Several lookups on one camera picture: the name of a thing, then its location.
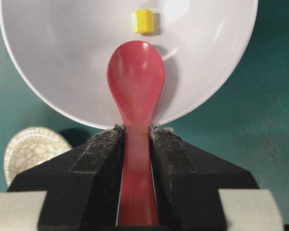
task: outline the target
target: teal background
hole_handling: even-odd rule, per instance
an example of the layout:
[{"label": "teal background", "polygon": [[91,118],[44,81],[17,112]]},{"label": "teal background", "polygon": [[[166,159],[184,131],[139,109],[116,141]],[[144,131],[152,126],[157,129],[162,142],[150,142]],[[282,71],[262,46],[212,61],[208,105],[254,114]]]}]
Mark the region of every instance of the teal background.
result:
[{"label": "teal background", "polygon": [[[100,131],[63,117],[29,89],[0,31],[0,192],[7,189],[6,145],[29,126],[61,132],[73,145]],[[233,74],[203,105],[166,126],[250,170],[262,188],[272,191],[289,224],[289,0],[260,0],[250,43]]]}]

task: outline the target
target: yellow cube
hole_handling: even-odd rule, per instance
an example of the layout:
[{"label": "yellow cube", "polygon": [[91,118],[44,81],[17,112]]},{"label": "yellow cube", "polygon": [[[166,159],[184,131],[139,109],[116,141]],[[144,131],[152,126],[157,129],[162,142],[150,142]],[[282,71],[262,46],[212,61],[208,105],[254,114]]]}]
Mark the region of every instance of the yellow cube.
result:
[{"label": "yellow cube", "polygon": [[138,34],[154,31],[154,16],[152,10],[136,10],[132,17],[133,31]]}]

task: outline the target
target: spoon handle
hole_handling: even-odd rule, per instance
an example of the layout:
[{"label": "spoon handle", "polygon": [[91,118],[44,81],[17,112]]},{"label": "spoon handle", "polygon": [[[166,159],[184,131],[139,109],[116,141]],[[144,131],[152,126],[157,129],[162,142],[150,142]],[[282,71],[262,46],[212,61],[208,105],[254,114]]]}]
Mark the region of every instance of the spoon handle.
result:
[{"label": "spoon handle", "polygon": [[127,126],[119,225],[155,226],[158,224],[151,175],[148,126]]}]

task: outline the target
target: small plate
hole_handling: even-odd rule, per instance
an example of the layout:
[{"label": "small plate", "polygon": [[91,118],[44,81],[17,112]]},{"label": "small plate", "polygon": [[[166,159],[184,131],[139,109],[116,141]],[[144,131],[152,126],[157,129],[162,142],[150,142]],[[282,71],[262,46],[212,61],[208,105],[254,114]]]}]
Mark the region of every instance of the small plate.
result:
[{"label": "small plate", "polygon": [[14,177],[31,167],[71,150],[71,145],[57,132],[30,127],[18,132],[4,155],[4,173],[8,185]]}]

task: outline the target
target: red spoon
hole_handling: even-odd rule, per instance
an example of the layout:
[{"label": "red spoon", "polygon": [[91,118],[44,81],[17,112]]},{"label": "red spoon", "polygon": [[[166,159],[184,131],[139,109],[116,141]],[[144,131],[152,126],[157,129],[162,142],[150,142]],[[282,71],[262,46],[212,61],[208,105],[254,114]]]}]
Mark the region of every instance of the red spoon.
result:
[{"label": "red spoon", "polygon": [[148,126],[164,79],[163,61],[147,42],[122,44],[108,64],[108,85],[126,125],[120,226],[158,225]]}]

